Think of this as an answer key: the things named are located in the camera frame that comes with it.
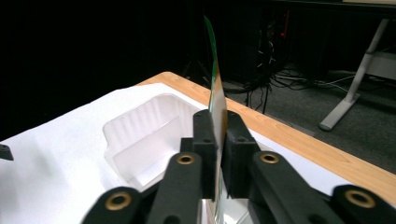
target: plastic bin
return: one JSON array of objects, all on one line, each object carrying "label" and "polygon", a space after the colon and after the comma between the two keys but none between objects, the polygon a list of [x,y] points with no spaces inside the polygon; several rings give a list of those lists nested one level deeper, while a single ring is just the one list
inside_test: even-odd
[{"label": "plastic bin", "polygon": [[129,186],[143,191],[163,178],[180,139],[192,137],[200,109],[174,94],[161,94],[104,125],[105,158]]}]

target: metal desk leg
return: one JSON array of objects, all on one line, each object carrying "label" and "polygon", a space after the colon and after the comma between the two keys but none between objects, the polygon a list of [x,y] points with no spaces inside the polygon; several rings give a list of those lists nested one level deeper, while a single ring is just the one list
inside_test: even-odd
[{"label": "metal desk leg", "polygon": [[366,69],[368,68],[368,66],[370,66],[370,62],[373,58],[376,46],[378,45],[379,39],[384,33],[388,22],[388,19],[382,19],[382,21],[379,23],[370,47],[367,49],[366,53],[363,56],[363,59],[361,60],[361,65],[359,65],[359,69],[356,72],[355,77],[353,78],[352,84],[349,87],[346,97],[338,104],[338,106],[335,107],[335,109],[332,110],[332,112],[330,112],[326,119],[324,119],[319,124],[320,129],[324,131],[330,131],[332,127],[334,127],[334,125],[338,122],[338,120],[340,120],[340,118],[345,115],[348,109],[352,107],[358,99],[359,95],[356,93],[356,91],[361,84],[361,80],[366,73]]}]

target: black object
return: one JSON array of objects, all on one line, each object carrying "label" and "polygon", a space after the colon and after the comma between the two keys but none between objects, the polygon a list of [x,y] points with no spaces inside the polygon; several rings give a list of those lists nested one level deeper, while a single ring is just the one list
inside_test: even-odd
[{"label": "black object", "polygon": [[[216,186],[212,169],[216,141],[209,112],[193,117],[193,138],[181,139],[180,152],[169,161],[162,181],[140,194],[129,188],[106,192],[83,223],[200,223],[201,199],[210,199],[206,196],[213,195]],[[396,223],[396,210],[367,189],[339,186],[332,197],[311,189],[281,155],[260,151],[232,111],[221,168],[228,194],[249,199],[254,223]],[[133,195],[132,200],[125,192]],[[110,209],[109,202],[124,206]]]},{"label": "black object", "polygon": [[12,156],[11,149],[6,146],[0,144],[0,159],[8,160],[8,161],[13,161],[14,157]]}]

